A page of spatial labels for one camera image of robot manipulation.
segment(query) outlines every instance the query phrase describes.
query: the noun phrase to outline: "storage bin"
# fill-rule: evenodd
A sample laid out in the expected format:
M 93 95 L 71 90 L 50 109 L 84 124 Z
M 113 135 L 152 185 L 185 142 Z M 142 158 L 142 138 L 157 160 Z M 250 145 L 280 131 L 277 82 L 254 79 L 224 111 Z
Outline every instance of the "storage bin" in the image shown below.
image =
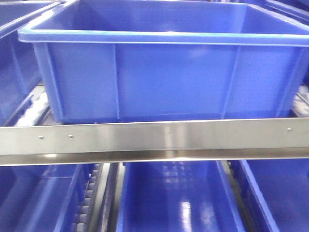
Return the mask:
M 242 160 L 235 178 L 256 231 L 309 230 L 309 159 Z
M 74 231 L 88 180 L 83 165 L 0 167 L 0 231 Z
M 77 0 L 19 36 L 66 123 L 286 116 L 309 64 L 309 27 L 249 4 Z
M 17 29 L 56 5 L 51 1 L 0 2 L 0 125 L 41 80 L 33 46 L 18 41 Z
M 127 163 L 117 232 L 244 232 L 219 161 Z
M 301 3 L 294 2 L 294 4 L 290 5 L 290 3 L 285 4 L 279 1 L 267 0 L 266 7 L 272 11 L 293 18 L 303 24 L 309 25 L 309 7 Z M 305 75 L 303 82 L 305 85 L 309 85 L 309 73 Z

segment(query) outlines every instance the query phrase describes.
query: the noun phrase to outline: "blue plastic container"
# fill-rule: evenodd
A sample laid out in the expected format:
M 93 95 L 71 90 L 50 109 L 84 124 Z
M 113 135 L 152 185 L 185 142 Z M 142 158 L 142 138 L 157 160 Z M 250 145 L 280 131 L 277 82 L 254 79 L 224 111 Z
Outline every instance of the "blue plastic container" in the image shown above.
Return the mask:
M 117 232 L 244 232 L 219 161 L 127 163 Z
M 234 176 L 256 231 L 309 230 L 309 159 L 233 162 L 239 164 Z
M 51 1 L 0 2 L 0 125 L 41 80 L 33 46 L 18 41 L 17 29 L 56 5 Z
M 0 167 L 0 231 L 75 231 L 88 180 L 83 165 Z
M 287 116 L 309 65 L 308 26 L 240 3 L 77 0 L 19 35 L 67 123 Z

